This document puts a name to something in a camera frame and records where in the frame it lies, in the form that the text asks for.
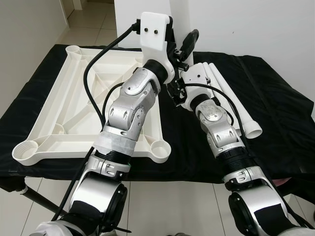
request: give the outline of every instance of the white wall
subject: white wall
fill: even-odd
[[[315,101],[314,0],[189,0],[196,51],[262,57]],[[170,14],[169,0],[115,0],[118,35],[143,11]],[[139,47],[133,34],[119,44]]]
[[[60,0],[0,0],[0,117],[66,28]]]

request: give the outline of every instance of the white pvc tube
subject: white pvc tube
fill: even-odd
[[[214,74],[212,73],[208,63],[204,62],[202,63],[203,68],[205,69],[205,72],[207,74],[207,77],[210,79],[210,85],[212,87],[215,87],[216,89],[219,89],[220,91],[222,91],[219,83],[217,82],[216,77],[214,76]],[[228,112],[230,112],[230,114],[232,115],[233,119],[234,119],[234,124],[233,127],[235,128],[236,132],[238,135],[241,135],[241,131],[240,131],[240,125],[237,121],[237,118],[233,112],[233,109],[231,108],[230,104],[228,103],[228,101],[219,93],[213,91],[213,94],[215,97],[217,97],[217,99],[220,101],[221,106],[226,109]]]
[[[217,82],[219,83],[220,87],[222,88],[223,92],[231,98],[233,103],[236,106],[236,109],[238,110],[240,114],[240,118],[243,124],[245,136],[248,139],[253,139],[261,135],[262,129],[259,126],[259,124],[254,121],[250,114],[247,112],[243,104],[240,102],[240,100],[237,98],[231,87],[228,85],[228,83],[225,81],[221,73],[218,71],[216,66],[213,63],[209,64],[210,69],[212,70],[214,76],[217,79]]]
[[[169,5],[173,18],[175,43],[177,48],[180,49],[183,44],[183,40],[191,32],[189,0],[169,0]],[[185,62],[189,66],[193,66],[192,53]]]

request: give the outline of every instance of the black cloth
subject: black cloth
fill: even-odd
[[[55,45],[0,119],[0,176],[71,179],[81,159],[46,159],[32,166],[11,152],[25,140],[66,58],[66,45]],[[194,62],[213,62],[263,129],[249,140],[272,178],[315,177],[314,103],[291,88],[262,58],[195,52]],[[128,180],[189,180],[219,183],[222,171],[194,114],[175,108],[165,86],[159,95],[164,139],[172,152],[163,164],[132,158]]]

